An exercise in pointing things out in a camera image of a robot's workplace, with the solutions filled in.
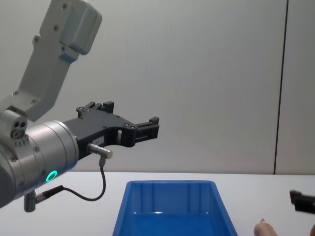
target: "blue plastic bin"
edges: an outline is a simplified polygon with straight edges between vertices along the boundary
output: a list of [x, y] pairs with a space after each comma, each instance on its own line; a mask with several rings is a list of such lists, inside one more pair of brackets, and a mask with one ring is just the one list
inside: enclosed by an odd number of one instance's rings
[[215, 183], [132, 181], [113, 236], [237, 236]]

